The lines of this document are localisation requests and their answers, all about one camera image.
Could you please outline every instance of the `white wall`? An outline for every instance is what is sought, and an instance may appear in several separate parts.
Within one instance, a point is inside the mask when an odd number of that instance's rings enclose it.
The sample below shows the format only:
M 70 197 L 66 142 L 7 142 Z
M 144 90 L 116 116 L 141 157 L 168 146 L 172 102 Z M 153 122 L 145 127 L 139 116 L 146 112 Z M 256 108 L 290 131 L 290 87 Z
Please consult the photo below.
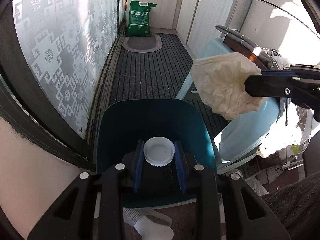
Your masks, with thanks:
M 23 238 L 79 173 L 0 117 L 0 206 Z
M 301 0 L 266 1 L 293 14 L 316 33 Z M 278 49 L 292 64 L 317 65 L 320 39 L 305 25 L 279 8 L 253 0 L 241 33 L 261 47 Z

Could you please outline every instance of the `frosted glass door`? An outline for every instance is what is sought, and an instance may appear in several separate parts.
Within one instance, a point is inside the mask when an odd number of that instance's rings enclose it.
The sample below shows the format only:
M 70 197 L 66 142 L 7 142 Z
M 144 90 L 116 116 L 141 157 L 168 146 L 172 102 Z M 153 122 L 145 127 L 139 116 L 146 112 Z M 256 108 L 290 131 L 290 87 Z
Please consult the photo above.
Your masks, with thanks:
M 99 77 L 117 36 L 118 0 L 13 0 L 17 36 L 34 77 L 85 138 Z

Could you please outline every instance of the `crumpled paper towel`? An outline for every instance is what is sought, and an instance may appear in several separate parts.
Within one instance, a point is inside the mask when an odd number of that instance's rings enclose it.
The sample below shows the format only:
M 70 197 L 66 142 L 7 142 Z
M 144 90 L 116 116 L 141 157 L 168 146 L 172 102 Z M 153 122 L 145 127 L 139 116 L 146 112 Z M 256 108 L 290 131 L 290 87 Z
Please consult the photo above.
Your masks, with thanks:
M 261 71 L 238 52 L 196 59 L 190 73 L 202 102 L 227 120 L 258 111 L 263 102 L 262 97 L 251 97 L 244 88 L 248 76 L 261 75 Z

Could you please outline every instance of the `chair backrest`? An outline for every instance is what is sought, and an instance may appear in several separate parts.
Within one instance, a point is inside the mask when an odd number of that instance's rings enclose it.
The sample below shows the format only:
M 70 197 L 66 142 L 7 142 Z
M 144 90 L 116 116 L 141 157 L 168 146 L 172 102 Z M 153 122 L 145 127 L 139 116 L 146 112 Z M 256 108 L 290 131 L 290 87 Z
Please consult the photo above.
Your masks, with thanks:
M 139 139 L 156 136 L 179 140 L 183 150 L 198 163 L 216 171 L 212 143 L 199 112 L 189 103 L 175 99 L 125 100 L 111 105 L 103 114 L 97 148 L 97 172 L 121 162 L 136 149 Z

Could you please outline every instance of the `wooden floor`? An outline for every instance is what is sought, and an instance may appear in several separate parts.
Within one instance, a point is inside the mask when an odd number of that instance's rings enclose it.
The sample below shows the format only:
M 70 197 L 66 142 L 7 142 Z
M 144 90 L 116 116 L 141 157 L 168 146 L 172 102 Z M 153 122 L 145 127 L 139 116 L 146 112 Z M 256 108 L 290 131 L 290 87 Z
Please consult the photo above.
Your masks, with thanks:
M 194 231 L 196 225 L 196 203 L 190 203 L 182 206 L 158 209 L 164 215 L 172 219 L 171 229 L 174 232 L 172 240 L 194 240 Z M 134 227 L 124 224 L 126 240 L 141 240 Z
M 176 97 L 192 59 L 176 35 L 159 35 L 162 48 L 158 51 L 136 53 L 121 49 L 109 105 L 127 99 Z M 188 102 L 200 112 L 211 139 L 228 125 L 228 121 L 201 101 Z

